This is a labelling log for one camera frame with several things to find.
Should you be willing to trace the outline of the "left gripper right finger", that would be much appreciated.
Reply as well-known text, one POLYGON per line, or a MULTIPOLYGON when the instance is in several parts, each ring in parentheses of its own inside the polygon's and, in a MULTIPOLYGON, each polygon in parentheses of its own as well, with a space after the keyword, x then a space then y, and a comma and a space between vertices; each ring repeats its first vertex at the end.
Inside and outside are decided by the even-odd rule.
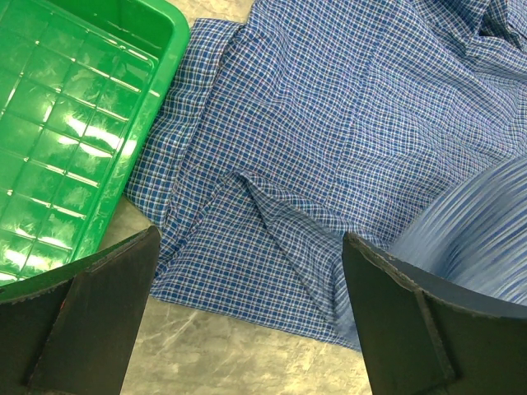
POLYGON ((343 237, 343 270, 374 394, 524 394, 526 308, 343 237))

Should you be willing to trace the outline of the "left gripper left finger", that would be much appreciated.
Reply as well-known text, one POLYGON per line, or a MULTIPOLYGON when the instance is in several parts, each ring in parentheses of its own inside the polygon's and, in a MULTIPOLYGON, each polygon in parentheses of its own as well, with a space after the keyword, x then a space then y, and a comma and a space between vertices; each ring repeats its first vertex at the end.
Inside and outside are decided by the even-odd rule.
POLYGON ((151 226, 1 288, 3 394, 118 394, 160 248, 151 226))

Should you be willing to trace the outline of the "blue plaid long sleeve shirt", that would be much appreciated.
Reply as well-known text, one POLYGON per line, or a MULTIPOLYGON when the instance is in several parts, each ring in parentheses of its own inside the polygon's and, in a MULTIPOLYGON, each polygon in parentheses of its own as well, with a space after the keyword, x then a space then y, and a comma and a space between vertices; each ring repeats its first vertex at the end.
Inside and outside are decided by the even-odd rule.
POLYGON ((525 2, 257 1, 194 22, 126 194, 155 298, 358 349, 343 235, 525 151, 525 2))

